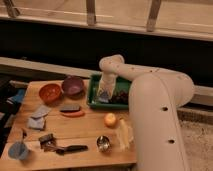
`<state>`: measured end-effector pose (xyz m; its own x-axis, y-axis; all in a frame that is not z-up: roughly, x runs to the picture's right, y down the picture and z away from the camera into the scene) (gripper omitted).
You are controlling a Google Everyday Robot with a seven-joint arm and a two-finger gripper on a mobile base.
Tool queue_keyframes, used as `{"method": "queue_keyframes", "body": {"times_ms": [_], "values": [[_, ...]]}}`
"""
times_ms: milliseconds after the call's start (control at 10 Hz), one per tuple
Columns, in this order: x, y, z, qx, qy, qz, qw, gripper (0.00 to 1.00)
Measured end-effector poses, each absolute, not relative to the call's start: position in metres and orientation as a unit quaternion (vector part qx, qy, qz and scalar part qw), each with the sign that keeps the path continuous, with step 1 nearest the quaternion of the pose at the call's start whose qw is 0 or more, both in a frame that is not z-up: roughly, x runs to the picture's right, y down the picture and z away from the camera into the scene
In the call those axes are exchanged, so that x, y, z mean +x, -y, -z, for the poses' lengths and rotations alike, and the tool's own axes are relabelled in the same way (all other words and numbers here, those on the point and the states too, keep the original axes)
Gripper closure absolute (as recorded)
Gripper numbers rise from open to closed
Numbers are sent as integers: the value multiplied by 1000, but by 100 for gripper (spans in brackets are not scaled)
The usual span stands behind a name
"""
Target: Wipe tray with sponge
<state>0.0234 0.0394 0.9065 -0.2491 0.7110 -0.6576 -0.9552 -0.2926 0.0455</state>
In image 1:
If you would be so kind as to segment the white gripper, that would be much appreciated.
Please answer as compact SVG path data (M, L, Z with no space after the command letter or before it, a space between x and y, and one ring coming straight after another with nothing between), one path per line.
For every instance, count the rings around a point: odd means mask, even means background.
M112 94L116 86L116 79L117 76L115 74L103 72L99 81L98 91L107 91L108 94Z

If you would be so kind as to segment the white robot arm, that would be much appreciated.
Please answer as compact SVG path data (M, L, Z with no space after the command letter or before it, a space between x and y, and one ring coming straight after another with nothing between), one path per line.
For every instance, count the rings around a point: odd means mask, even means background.
M192 79L178 71L127 64L120 55L102 58L99 67L106 78L116 75L131 82L137 171L190 171L177 109L192 99Z

